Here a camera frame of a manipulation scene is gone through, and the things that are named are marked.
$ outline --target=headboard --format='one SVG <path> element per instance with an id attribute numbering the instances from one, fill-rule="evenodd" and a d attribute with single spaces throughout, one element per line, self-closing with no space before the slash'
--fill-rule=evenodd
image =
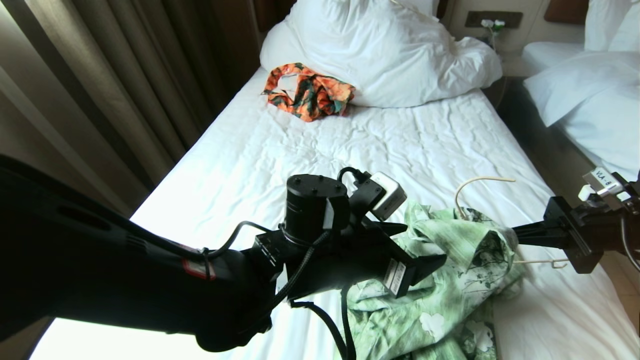
<path id="1" fill-rule="evenodd" d="M 253 0 L 258 30 L 260 32 L 269 31 L 275 24 L 284 20 L 295 2 L 296 0 Z M 448 2 L 449 0 L 440 0 L 436 13 L 438 19 L 444 17 Z"/>
<path id="2" fill-rule="evenodd" d="M 545 12 L 545 20 L 584 25 L 587 10 L 589 10 L 589 0 L 550 0 Z"/>

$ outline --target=white label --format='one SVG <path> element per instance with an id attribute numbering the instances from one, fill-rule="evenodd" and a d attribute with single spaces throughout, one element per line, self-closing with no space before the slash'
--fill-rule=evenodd
<path id="1" fill-rule="evenodd" d="M 402 282 L 402 278 L 404 277 L 404 271 L 406 270 L 406 265 L 404 263 L 398 263 L 396 267 L 396 274 L 394 275 L 394 280 L 391 284 L 391 292 L 394 295 L 398 294 L 398 290 L 400 290 L 400 283 Z"/>
<path id="2" fill-rule="evenodd" d="M 394 276 L 396 275 L 397 266 L 398 262 L 395 259 L 391 259 L 391 261 L 389 261 L 387 273 L 385 274 L 385 286 L 389 289 L 391 289 L 391 284 L 393 283 Z"/>
<path id="3" fill-rule="evenodd" d="M 602 185 L 603 188 L 609 190 L 610 192 L 617 193 L 621 189 L 619 189 L 620 184 L 613 178 L 613 176 L 606 170 L 601 167 L 596 167 L 594 171 L 591 172 L 593 177 L 595 177 L 598 182 Z"/>

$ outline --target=white power adapter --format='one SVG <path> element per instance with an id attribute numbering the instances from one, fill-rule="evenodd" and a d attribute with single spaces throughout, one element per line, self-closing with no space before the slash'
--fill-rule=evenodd
<path id="1" fill-rule="evenodd" d="M 373 174 L 370 180 L 380 185 L 386 191 L 382 199 L 380 199 L 373 207 L 373 210 L 371 210 L 371 213 L 378 220 L 385 221 L 403 204 L 406 200 L 406 193 L 397 181 L 382 172 Z"/>

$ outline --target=label sticker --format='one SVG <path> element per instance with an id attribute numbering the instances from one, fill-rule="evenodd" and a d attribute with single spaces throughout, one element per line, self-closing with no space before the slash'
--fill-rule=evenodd
<path id="1" fill-rule="evenodd" d="M 398 295 L 398 290 L 400 290 L 400 284 L 402 283 L 402 278 L 404 277 L 404 271 L 406 270 L 406 265 L 404 263 L 398 263 L 396 267 L 396 273 L 394 274 L 394 280 L 391 283 L 391 292 L 394 295 Z"/>
<path id="2" fill-rule="evenodd" d="M 187 259 L 182 259 L 182 267 L 184 271 L 192 276 L 199 277 L 201 279 L 207 279 L 207 269 L 204 267 L 203 262 L 195 262 Z M 213 265 L 209 263 L 209 281 L 216 279 L 216 273 L 213 272 Z"/>
<path id="3" fill-rule="evenodd" d="M 397 266 L 398 262 L 395 259 L 391 259 L 391 261 L 389 261 L 389 266 L 387 267 L 387 273 L 385 274 L 384 281 L 384 284 L 388 289 L 391 289 L 391 284 L 393 283 Z"/>
<path id="4" fill-rule="evenodd" d="M 620 185 L 620 183 L 605 169 L 596 167 L 596 169 L 592 171 L 591 174 L 602 185 L 602 190 L 597 191 L 599 195 L 602 195 L 603 192 L 607 191 L 618 193 L 622 190 L 622 186 Z"/>

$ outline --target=orange floral cloth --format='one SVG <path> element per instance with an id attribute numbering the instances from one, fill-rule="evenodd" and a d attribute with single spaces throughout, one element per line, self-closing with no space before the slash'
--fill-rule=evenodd
<path id="1" fill-rule="evenodd" d="M 293 99 L 284 92 L 275 91 L 278 80 L 288 74 L 298 74 L 298 87 Z M 271 71 L 262 94 L 267 95 L 267 101 L 278 109 L 312 122 L 324 115 L 344 114 L 347 102 L 353 99 L 355 90 L 350 84 L 316 74 L 301 63 L 292 63 Z"/>

